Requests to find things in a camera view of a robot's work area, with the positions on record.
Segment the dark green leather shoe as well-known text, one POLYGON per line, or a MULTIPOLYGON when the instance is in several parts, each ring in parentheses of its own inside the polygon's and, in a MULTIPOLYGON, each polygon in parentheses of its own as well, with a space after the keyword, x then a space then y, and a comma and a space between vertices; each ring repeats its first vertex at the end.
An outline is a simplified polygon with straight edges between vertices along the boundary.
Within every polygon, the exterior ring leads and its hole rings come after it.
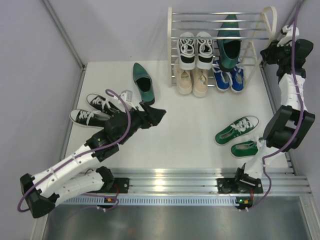
POLYGON ((146 69, 135 62, 132 70, 133 81, 138 88, 141 100, 149 106, 155 103, 153 81, 146 69))
POLYGON ((241 51, 239 23, 235 14, 229 14, 218 31, 217 46, 219 49, 218 64, 223 72, 231 72, 237 65, 241 51))

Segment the blue sneaker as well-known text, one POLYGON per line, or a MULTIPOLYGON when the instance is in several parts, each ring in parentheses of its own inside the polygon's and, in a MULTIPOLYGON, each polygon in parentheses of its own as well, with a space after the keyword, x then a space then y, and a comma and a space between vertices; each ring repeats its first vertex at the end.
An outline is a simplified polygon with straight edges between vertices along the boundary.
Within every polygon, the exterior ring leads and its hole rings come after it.
POLYGON ((245 69, 242 66, 235 66, 231 73, 230 87, 234 93, 240 93, 245 88, 245 69))
POLYGON ((212 71, 216 82, 216 88, 221 92, 227 91, 231 85, 231 74, 220 69, 218 60, 213 61, 212 71))

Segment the beige lace sneaker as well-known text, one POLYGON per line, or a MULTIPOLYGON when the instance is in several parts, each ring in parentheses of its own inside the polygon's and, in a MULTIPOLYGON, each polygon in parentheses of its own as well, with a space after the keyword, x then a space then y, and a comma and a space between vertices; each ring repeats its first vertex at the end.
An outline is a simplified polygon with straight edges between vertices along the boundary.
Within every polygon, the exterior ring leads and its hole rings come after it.
POLYGON ((192 93, 197 98, 203 98, 208 92, 208 71, 198 67, 192 70, 193 87, 192 93))
POLYGON ((181 69, 178 65, 174 68, 177 90, 181 95, 188 95, 192 91, 191 71, 181 69))

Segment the black white sneaker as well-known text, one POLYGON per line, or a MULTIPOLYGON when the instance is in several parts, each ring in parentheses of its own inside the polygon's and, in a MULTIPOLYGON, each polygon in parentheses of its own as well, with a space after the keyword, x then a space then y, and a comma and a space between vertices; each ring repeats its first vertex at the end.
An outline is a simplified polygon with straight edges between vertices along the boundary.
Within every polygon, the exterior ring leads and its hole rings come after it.
POLYGON ((197 61, 196 66, 202 70, 209 70, 214 60, 214 42, 208 32, 201 31, 196 35, 197 61))
POLYGON ((179 67, 182 70, 193 70, 196 66, 195 39, 191 32, 184 32, 177 40, 179 67))

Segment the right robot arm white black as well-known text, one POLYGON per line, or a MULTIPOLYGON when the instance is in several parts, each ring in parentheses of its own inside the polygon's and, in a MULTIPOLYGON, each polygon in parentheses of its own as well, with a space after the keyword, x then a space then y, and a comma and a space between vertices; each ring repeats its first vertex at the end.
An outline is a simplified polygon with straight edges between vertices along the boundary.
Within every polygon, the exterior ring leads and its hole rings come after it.
POLYGON ((296 149, 314 123, 316 116, 308 112, 303 90, 306 80, 303 65, 313 48, 314 44, 306 39, 274 40, 260 52, 265 64, 278 66, 280 107, 266 125, 262 141, 257 143, 257 154, 237 169, 233 181, 236 191, 245 193, 261 184, 267 148, 275 148, 276 153, 296 149))

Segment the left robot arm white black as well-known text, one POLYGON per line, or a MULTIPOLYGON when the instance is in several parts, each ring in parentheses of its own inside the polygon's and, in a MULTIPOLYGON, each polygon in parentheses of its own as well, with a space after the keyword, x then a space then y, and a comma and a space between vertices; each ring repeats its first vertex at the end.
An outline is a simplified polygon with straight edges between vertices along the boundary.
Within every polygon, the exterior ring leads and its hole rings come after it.
POLYGON ((64 201, 87 193, 116 193, 111 170, 101 166, 81 175, 82 171, 98 165, 119 151, 139 129, 157 126, 166 110, 140 102, 142 109, 132 107, 112 114, 102 123, 102 130, 89 138, 74 153, 56 165, 35 175, 20 178, 22 202, 37 219, 49 214, 64 201))

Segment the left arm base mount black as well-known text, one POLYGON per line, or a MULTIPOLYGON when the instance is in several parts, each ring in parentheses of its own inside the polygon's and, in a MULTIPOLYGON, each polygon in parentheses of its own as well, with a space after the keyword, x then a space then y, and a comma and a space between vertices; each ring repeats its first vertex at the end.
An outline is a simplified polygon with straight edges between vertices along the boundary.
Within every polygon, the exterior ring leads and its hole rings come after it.
POLYGON ((106 194, 127 194, 129 192, 130 179, 127 177, 116 177, 112 185, 105 186, 100 193, 106 194))

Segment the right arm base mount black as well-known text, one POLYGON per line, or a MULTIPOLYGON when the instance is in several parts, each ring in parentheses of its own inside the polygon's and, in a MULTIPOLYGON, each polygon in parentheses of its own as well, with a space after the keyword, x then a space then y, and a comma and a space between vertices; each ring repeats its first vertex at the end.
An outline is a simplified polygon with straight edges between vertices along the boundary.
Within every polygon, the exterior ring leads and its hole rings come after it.
POLYGON ((218 178, 216 181, 219 194, 262 194, 264 192, 260 178, 226 177, 218 178))

